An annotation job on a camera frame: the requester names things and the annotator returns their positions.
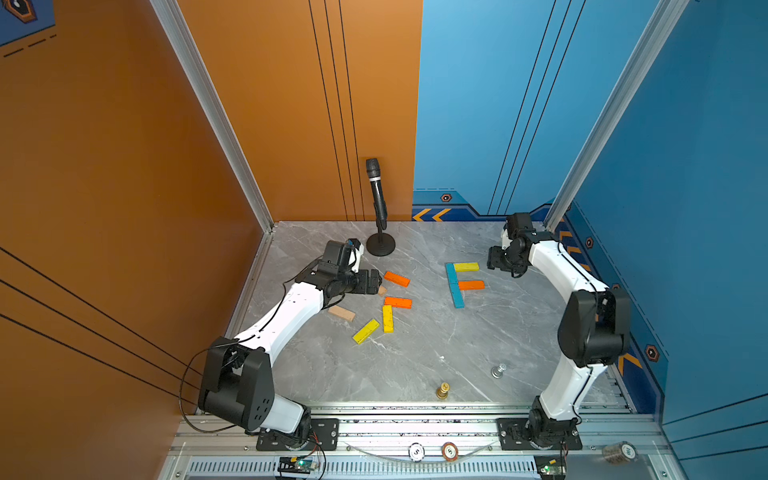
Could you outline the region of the teal block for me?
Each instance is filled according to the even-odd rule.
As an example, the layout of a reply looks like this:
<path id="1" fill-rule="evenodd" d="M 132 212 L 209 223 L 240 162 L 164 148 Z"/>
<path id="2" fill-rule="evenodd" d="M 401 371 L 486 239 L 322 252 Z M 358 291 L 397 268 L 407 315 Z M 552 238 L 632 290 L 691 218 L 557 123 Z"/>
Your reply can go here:
<path id="1" fill-rule="evenodd" d="M 465 307 L 465 303 L 464 303 L 463 294 L 462 294 L 462 292 L 460 290 L 459 285 L 458 284 L 450 284 L 449 287 L 450 287 L 450 292 L 451 292 L 451 297 L 452 297 L 452 300 L 453 300 L 454 307 L 457 308 L 457 309 L 464 308 Z"/>
<path id="2" fill-rule="evenodd" d="M 458 276 L 457 276 L 457 271 L 455 269 L 454 264 L 453 263 L 446 263 L 445 264 L 445 270 L 446 270 L 446 275 L 447 275 L 448 283 L 450 285 L 458 286 Z"/>

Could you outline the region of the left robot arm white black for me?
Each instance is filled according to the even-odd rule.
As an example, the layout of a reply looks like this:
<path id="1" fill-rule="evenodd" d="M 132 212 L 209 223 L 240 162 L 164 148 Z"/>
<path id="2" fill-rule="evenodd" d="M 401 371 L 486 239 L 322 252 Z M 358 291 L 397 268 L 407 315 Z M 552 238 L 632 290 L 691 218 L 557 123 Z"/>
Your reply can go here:
<path id="1" fill-rule="evenodd" d="M 198 408 L 248 433 L 279 432 L 298 442 L 308 439 L 311 409 L 275 392 L 272 367 L 280 352 L 316 314 L 347 294 L 376 295 L 382 283 L 376 269 L 352 267 L 334 276 L 315 262 L 284 283 L 284 295 L 264 317 L 233 338 L 220 337 L 204 352 Z"/>

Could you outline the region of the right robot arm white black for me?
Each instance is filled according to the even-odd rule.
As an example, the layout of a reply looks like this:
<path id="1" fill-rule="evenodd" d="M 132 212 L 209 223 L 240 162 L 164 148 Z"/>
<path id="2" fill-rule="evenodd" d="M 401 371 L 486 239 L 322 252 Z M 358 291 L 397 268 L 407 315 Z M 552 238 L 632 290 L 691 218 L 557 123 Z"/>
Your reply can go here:
<path id="1" fill-rule="evenodd" d="M 586 394 L 630 344 L 628 295 L 594 277 L 550 234 L 507 224 L 501 244 L 489 249 L 487 266 L 520 278 L 539 270 L 565 301 L 557 330 L 560 360 L 531 407 L 529 440 L 548 447 L 577 429 Z"/>

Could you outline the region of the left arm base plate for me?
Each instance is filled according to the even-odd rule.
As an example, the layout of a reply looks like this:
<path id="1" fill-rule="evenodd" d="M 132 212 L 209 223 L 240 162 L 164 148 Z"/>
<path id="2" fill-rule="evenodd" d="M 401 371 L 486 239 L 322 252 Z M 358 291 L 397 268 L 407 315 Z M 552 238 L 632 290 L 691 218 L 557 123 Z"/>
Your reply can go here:
<path id="1" fill-rule="evenodd" d="M 256 449 L 264 452 L 310 451 L 320 447 L 324 451 L 335 451 L 339 439 L 338 418 L 311 418 L 301 421 L 294 432 L 262 430 L 257 436 Z"/>

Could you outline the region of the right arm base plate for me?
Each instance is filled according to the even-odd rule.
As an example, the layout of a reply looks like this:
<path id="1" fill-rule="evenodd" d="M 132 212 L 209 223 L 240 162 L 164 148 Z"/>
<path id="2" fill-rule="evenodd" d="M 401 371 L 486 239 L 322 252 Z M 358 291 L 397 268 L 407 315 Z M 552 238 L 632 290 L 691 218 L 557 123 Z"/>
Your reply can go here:
<path id="1" fill-rule="evenodd" d="M 496 427 L 504 451 L 583 449 L 577 429 L 578 419 L 569 421 L 531 421 L 529 418 L 498 418 Z"/>

